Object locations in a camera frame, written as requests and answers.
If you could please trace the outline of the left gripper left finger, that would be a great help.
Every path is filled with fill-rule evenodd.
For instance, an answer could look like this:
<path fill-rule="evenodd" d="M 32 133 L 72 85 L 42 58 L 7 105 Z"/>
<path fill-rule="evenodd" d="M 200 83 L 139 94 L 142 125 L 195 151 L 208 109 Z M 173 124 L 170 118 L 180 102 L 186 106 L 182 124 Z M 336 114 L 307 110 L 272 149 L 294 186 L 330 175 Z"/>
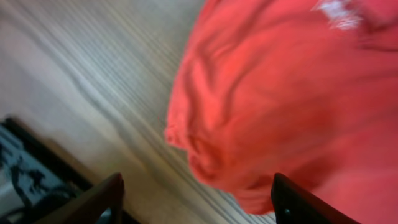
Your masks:
<path fill-rule="evenodd" d="M 109 222 L 121 223 L 123 198 L 124 181 L 115 173 L 35 224 L 96 223 L 107 209 L 111 210 Z"/>

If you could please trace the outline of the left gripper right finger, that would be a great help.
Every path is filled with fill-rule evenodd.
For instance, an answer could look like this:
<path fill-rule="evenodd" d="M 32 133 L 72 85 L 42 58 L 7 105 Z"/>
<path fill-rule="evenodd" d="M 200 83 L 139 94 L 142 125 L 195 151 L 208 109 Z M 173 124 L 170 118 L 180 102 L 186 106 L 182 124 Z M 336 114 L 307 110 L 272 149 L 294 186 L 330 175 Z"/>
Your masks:
<path fill-rule="evenodd" d="M 271 200 L 277 224 L 358 224 L 281 173 L 274 175 Z"/>

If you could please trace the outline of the red soccer t-shirt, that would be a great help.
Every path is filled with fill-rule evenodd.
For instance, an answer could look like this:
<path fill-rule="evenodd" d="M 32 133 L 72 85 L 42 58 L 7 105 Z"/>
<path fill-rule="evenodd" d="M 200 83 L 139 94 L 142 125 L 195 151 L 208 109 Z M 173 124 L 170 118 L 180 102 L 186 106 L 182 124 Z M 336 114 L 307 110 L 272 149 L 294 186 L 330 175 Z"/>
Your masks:
<path fill-rule="evenodd" d="M 272 210 L 280 172 L 357 222 L 396 223 L 397 1 L 207 1 L 165 138 L 247 213 Z"/>

